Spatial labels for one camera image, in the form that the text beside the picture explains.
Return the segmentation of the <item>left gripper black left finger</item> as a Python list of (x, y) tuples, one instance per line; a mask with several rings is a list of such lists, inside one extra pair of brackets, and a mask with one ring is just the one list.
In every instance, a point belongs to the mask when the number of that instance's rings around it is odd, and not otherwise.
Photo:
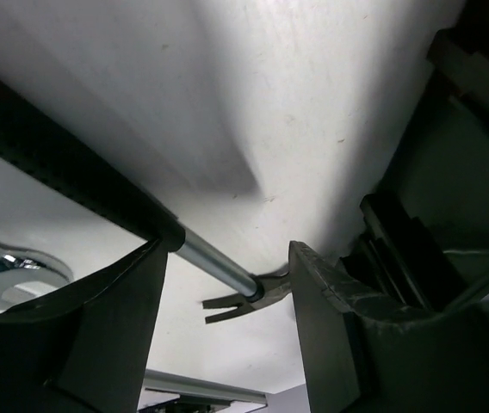
[(0, 412), (134, 412), (168, 252), (151, 241), (0, 313)]

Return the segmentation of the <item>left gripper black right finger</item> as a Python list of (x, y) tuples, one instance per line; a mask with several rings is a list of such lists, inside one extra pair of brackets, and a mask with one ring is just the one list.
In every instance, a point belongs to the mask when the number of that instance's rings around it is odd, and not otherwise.
[(288, 250), (313, 412), (489, 412), (489, 301), (435, 313)]

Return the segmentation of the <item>silver open-end wrench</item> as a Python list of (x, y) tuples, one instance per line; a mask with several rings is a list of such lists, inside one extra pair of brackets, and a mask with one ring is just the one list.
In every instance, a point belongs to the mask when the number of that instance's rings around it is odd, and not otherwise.
[(0, 243), (0, 311), (74, 281), (71, 269), (45, 252)]

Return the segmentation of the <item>black handled claw hammer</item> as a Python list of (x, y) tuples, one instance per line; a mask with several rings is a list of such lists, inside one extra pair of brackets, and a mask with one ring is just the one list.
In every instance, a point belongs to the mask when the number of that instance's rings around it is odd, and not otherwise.
[(132, 234), (155, 237), (233, 293), (203, 301), (207, 324), (259, 311), (291, 292), (288, 268), (252, 274), (180, 223), (102, 157), (0, 80), (0, 158)]

